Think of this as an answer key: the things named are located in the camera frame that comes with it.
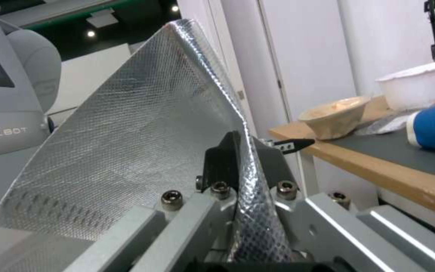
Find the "beige ceramic bowl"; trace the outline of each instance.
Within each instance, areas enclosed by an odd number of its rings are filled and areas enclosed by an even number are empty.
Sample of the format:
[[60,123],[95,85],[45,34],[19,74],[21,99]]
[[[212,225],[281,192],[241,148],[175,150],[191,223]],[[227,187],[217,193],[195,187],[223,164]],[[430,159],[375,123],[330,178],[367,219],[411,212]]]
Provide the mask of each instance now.
[[338,100],[307,110],[298,119],[314,131],[317,139],[340,138],[359,124],[369,101],[364,96]]

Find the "white plastic container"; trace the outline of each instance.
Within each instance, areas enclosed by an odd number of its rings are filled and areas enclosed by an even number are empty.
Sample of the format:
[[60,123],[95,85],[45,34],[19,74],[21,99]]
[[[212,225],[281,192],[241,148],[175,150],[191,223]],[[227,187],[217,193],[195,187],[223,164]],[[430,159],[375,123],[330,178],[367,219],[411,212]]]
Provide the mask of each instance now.
[[298,119],[307,124],[320,140],[340,138],[360,123],[369,97],[357,96],[319,105],[300,114]]
[[435,103],[435,62],[389,74],[376,81],[393,110],[422,108]]

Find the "ceiling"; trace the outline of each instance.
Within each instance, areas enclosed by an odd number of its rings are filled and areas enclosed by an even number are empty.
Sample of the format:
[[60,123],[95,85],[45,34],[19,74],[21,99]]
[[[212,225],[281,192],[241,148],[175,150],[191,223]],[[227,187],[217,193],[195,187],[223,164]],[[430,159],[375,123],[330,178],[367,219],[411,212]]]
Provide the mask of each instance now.
[[[53,7],[58,0],[0,0],[0,15],[10,17],[22,11]],[[122,43],[138,43],[147,40],[165,23],[180,19],[179,11],[173,11],[176,0],[111,0],[81,10],[58,14],[22,26],[40,33],[58,49],[62,60],[72,59]],[[101,10],[111,12],[118,21],[97,28],[87,19]],[[89,31],[95,35],[89,37]]]

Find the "wooden table edge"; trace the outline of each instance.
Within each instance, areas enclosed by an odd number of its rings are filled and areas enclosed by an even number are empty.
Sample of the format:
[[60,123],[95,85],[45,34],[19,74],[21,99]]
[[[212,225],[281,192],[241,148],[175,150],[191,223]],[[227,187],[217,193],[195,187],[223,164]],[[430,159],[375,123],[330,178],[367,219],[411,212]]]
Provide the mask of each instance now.
[[321,141],[303,151],[435,211],[435,175]]

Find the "reflective foil fabric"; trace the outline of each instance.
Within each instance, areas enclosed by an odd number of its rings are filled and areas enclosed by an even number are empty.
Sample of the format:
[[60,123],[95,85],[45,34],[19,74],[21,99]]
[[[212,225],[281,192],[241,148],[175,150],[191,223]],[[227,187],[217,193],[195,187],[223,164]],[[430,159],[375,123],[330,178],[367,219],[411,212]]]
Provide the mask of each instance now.
[[205,151],[230,131],[240,186],[228,260],[290,260],[244,114],[191,20],[155,33],[47,139],[1,201],[0,227],[95,241],[134,205],[193,193]]

